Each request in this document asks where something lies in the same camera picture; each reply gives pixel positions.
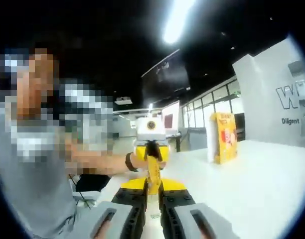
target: fluorescent light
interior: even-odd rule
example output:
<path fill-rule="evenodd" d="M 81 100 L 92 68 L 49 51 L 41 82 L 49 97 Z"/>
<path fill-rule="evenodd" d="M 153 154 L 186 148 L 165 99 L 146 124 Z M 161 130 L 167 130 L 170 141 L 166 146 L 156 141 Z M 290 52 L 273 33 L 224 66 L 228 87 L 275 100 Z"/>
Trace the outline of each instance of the fluorescent light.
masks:
<path fill-rule="evenodd" d="M 163 39 L 166 43 L 175 43 L 182 34 L 189 9 L 195 0 L 175 0 L 165 28 Z"/>

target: man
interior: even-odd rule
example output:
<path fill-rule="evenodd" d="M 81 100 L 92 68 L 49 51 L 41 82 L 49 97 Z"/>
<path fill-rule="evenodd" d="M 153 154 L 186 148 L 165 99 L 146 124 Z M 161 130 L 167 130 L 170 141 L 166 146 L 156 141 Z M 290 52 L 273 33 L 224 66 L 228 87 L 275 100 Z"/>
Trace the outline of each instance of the man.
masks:
<path fill-rule="evenodd" d="M 57 63 L 35 49 L 28 69 L 18 74 L 16 97 L 0 106 L 0 182 L 6 201 L 33 238 L 69 237 L 80 217 L 66 169 L 114 175 L 146 168 L 133 153 L 86 150 L 72 134 L 45 117 L 42 103 L 52 95 Z"/>

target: wristwatch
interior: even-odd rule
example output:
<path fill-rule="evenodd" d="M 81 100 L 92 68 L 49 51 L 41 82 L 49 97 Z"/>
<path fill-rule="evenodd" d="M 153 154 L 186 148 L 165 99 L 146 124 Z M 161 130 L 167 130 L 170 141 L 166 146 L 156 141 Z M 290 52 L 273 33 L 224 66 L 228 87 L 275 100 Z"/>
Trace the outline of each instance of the wristwatch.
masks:
<path fill-rule="evenodd" d="M 131 154 L 132 154 L 132 152 L 131 152 L 131 153 L 128 153 L 128 154 L 126 155 L 126 161 L 125 161 L 126 166 L 128 167 L 128 169 L 129 169 L 130 171 L 132 171 L 132 172 L 138 172 L 138 170 L 137 170 L 136 168 L 133 167 L 133 164 L 132 164 L 132 162 L 131 162 Z"/>

